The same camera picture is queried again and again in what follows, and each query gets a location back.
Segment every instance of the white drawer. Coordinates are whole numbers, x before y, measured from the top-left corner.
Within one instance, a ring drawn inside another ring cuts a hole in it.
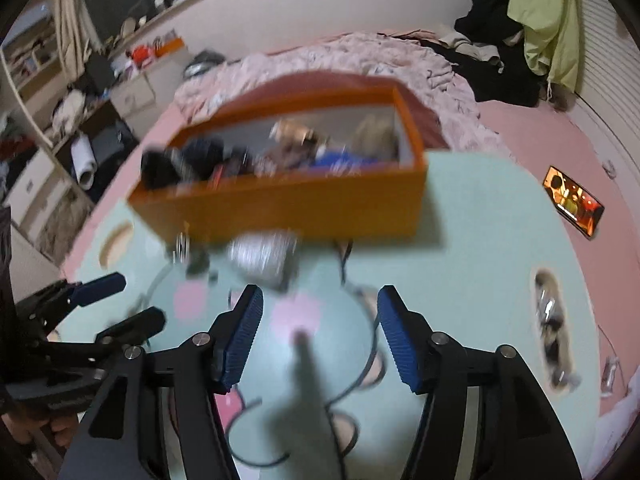
[[[116,86],[111,91],[111,103],[123,119],[155,102],[156,94],[144,74]]]
[[[54,172],[54,169],[55,166],[49,155],[42,150],[38,150],[26,168],[24,168],[20,177],[18,177],[4,202],[5,205],[11,206],[11,216],[18,225],[24,220],[31,203],[33,203],[46,181]]]

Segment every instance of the phone screen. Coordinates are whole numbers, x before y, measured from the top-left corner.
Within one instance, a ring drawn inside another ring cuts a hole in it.
[[[543,182],[556,209],[587,238],[593,237],[604,206],[575,180],[553,166]]]

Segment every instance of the hand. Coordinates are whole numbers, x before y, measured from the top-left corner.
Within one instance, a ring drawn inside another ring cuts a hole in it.
[[[56,444],[65,448],[71,445],[71,441],[80,424],[77,415],[59,416],[52,420],[48,418],[37,420],[19,411],[5,413],[2,416],[2,421],[18,444],[30,443],[30,431],[37,430],[50,423]]]

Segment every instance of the curtain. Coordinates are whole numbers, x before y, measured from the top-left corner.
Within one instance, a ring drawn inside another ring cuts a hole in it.
[[[71,83],[84,73],[85,47],[100,47],[100,39],[84,0],[49,0],[56,24],[58,55],[66,80]]]

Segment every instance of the white wall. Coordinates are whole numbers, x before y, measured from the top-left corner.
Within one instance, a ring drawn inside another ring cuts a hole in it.
[[[355,30],[453,25],[470,7],[471,0],[188,0],[149,23],[134,44],[174,28],[194,54],[213,48],[236,58]]]

